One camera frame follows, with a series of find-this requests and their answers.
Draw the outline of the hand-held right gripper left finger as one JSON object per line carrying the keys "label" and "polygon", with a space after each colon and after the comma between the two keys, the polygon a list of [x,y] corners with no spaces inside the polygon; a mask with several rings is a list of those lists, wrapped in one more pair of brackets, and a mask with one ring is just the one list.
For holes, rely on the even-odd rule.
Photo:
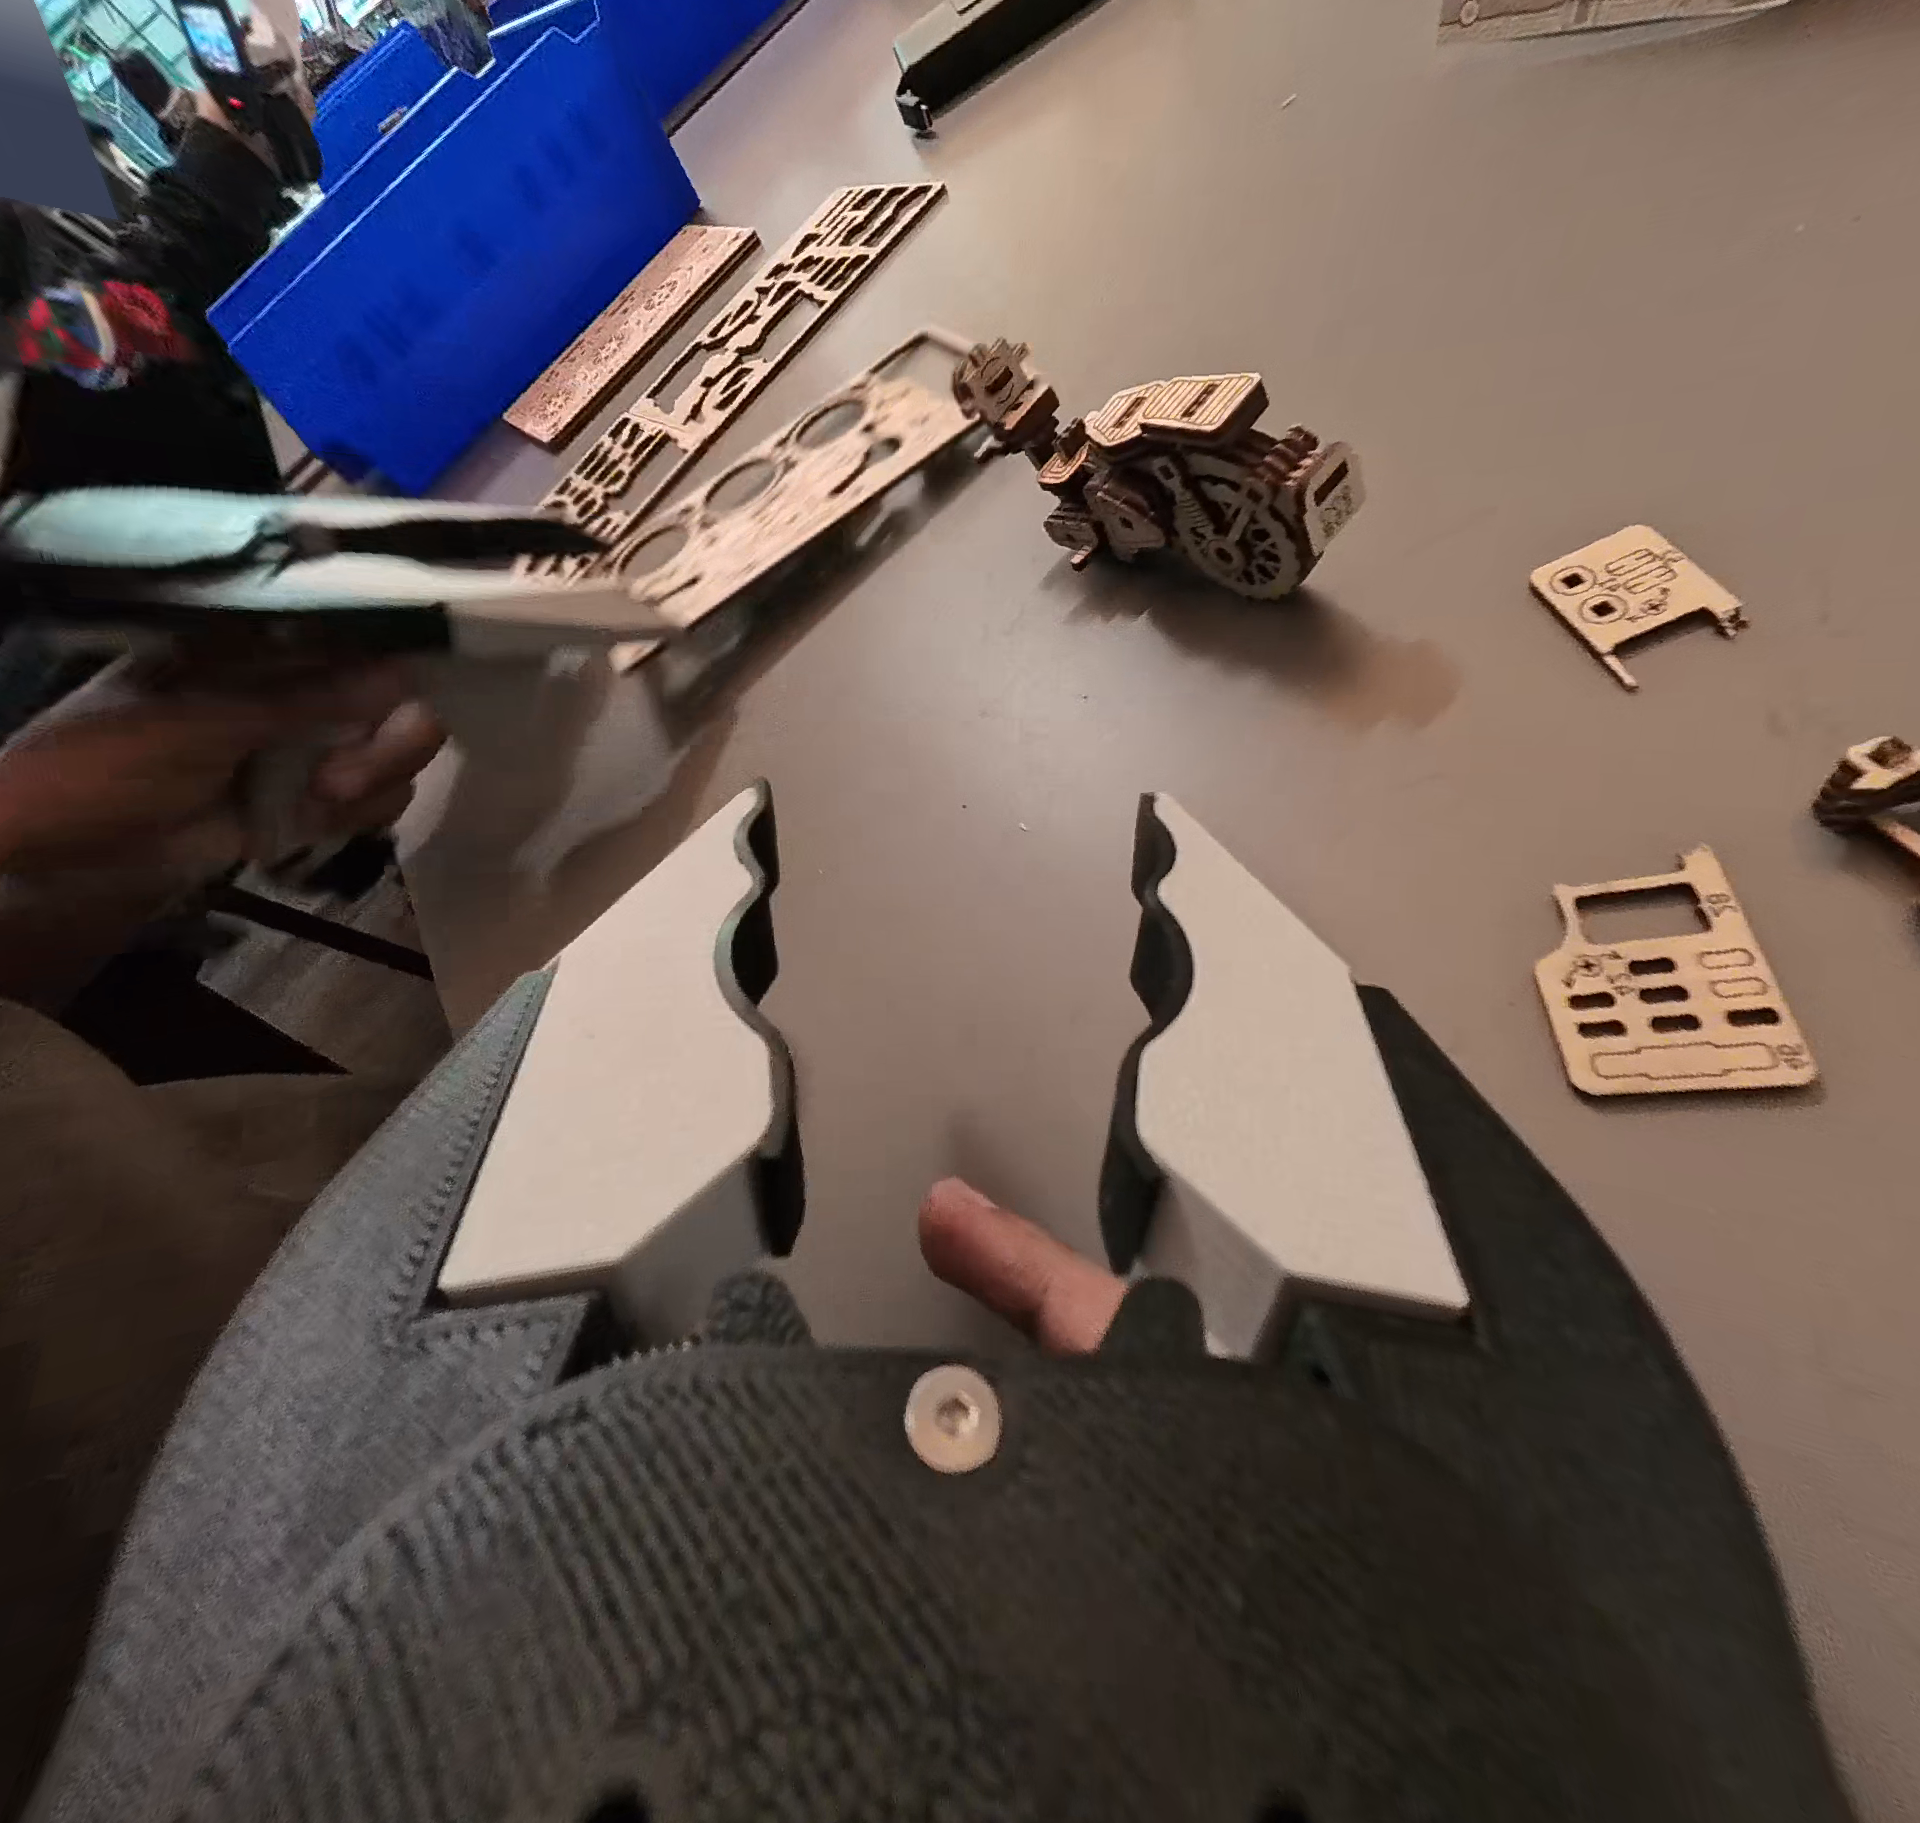
{"label": "hand-held right gripper left finger", "polygon": [[778,885],[773,797],[753,782],[540,972],[439,1266],[448,1307],[586,1295],[655,1347],[792,1251],[797,1078],[763,1010]]}

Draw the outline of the wooden sheet with round holes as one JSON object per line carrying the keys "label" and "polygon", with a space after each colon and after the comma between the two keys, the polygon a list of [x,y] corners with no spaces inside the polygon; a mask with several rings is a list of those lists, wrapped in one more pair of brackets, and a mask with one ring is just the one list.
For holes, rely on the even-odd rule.
{"label": "wooden sheet with round holes", "polygon": [[673,631],[757,595],[815,544],[967,443],[949,375],[964,344],[928,328],[651,514],[625,514],[589,566]]}

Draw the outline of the grey desk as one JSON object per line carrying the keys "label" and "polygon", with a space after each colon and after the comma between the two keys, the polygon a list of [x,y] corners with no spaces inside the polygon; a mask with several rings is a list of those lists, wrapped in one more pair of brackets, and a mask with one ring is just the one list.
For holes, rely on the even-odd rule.
{"label": "grey desk", "polygon": [[[1808,806],[1916,739],[1916,0],[1441,44],[1441,0],[1111,0],[922,147],[894,39],[812,0],[677,136],[781,245],[840,184],[947,200],[742,418],[903,336],[1026,341],[1066,413],[1260,371],[1368,497],[1293,606],[1072,573],[1018,461],[924,481],[663,680],[661,802],[552,879],[409,879],[452,1028],[768,780],[808,1210],[842,1347],[995,1349],[931,1281],[956,1174],[1096,1247],[1141,795],[1397,995],[1580,1199],[1715,1405],[1865,1820],[1916,1820],[1916,885]],[[1648,526],[1747,629],[1623,649],[1527,574]],[[1554,885],[1725,865],[1810,1090],[1588,1099]]]}

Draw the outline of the person's left hand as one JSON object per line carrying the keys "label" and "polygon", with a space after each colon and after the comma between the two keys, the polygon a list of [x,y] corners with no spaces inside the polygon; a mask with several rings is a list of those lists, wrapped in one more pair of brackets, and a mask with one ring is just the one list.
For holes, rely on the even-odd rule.
{"label": "person's left hand", "polygon": [[5,876],[282,862],[392,828],[444,744],[396,663],[115,663],[5,744]]}

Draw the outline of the person's right hand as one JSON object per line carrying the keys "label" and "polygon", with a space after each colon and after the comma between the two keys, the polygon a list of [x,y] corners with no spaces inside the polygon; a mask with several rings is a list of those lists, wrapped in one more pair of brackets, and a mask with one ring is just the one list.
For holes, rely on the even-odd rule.
{"label": "person's right hand", "polygon": [[917,1245],[940,1284],[1050,1357],[1090,1357],[1128,1292],[1103,1265],[957,1179],[922,1199]]}

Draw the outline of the dark patterned cloth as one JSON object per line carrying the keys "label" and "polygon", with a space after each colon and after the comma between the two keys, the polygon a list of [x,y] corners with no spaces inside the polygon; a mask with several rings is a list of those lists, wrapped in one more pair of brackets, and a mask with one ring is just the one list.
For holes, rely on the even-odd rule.
{"label": "dark patterned cloth", "polygon": [[150,286],[57,272],[23,204],[2,204],[2,350],[12,383],[5,494],[282,486],[247,380]]}

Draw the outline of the dark copper-coloured wooden sheet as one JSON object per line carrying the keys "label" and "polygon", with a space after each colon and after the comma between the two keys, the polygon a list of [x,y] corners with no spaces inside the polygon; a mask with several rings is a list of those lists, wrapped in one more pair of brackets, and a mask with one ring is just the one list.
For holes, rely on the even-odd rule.
{"label": "dark copper-coloured wooden sheet", "polygon": [[753,227],[682,227],[504,412],[504,425],[547,451],[571,443],[758,246]]}

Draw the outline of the large blue plastic bin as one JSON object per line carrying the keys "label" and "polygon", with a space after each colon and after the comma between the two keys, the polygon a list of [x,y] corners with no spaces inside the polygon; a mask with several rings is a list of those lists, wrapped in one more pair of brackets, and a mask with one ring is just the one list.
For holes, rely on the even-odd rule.
{"label": "large blue plastic bin", "polygon": [[697,190],[601,0],[508,23],[208,324],[323,465],[435,486],[686,226]]}

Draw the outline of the wooden plate with slots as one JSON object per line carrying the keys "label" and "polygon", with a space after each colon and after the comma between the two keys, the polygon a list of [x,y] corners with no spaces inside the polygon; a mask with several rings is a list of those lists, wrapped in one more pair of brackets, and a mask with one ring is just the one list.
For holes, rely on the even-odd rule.
{"label": "wooden plate with slots", "polygon": [[[1810,1090],[1815,1053],[1711,847],[1666,875],[1554,885],[1561,943],[1537,963],[1545,1021],[1588,1099]],[[1684,896],[1690,923],[1598,940],[1586,909]]]}

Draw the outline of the black smartphone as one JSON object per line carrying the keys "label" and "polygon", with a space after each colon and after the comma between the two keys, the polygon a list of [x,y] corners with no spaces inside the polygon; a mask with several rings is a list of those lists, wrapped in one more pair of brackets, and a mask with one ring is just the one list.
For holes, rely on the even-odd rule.
{"label": "black smartphone", "polygon": [[195,74],[216,97],[237,95],[250,60],[241,17],[228,0],[169,0]]}

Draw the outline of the wooden motorcycle model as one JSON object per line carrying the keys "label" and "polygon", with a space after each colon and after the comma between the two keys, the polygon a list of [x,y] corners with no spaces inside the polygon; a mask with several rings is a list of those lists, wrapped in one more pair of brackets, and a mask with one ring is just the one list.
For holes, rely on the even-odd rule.
{"label": "wooden motorcycle model", "polygon": [[1251,371],[1147,381],[1066,420],[1029,348],[996,339],[964,351],[951,392],[1030,464],[1052,499],[1043,535],[1078,573],[1171,563],[1245,602],[1283,602],[1366,499],[1353,446],[1260,426]]}

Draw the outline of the wooden plate with square holes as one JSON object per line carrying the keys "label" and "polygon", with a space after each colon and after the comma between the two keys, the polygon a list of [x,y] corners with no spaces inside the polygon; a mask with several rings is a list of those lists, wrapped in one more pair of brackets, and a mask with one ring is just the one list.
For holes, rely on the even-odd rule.
{"label": "wooden plate with square holes", "polygon": [[1640,683],[1623,649],[1690,622],[1718,637],[1747,629],[1741,597],[1648,526],[1629,526],[1534,569],[1527,587],[1629,693]]}

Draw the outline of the wooden clip-shaped part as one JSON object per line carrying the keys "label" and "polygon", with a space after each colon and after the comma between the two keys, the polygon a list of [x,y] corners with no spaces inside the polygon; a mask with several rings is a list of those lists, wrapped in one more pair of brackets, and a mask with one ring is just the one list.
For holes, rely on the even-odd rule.
{"label": "wooden clip-shaped part", "polygon": [[1900,738],[1850,746],[1815,792],[1812,820],[1837,833],[1875,833],[1918,862],[1918,747]]}

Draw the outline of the long black box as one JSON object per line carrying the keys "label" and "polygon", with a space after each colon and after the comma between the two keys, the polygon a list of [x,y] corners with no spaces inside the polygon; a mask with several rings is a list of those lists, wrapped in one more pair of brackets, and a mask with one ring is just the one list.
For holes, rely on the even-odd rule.
{"label": "long black box", "polygon": [[1010,60],[1056,32],[1097,0],[946,0],[894,45],[895,104],[912,136]]}

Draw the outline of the cut-out wooden frame sheet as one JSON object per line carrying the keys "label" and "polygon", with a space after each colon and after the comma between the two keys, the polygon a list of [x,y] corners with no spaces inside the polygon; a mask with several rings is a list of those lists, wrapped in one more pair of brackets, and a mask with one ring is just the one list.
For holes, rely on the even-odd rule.
{"label": "cut-out wooden frame sheet", "polygon": [[663,380],[587,446],[542,497],[540,514],[611,540],[619,519],[658,507],[942,198],[936,180],[834,190]]}

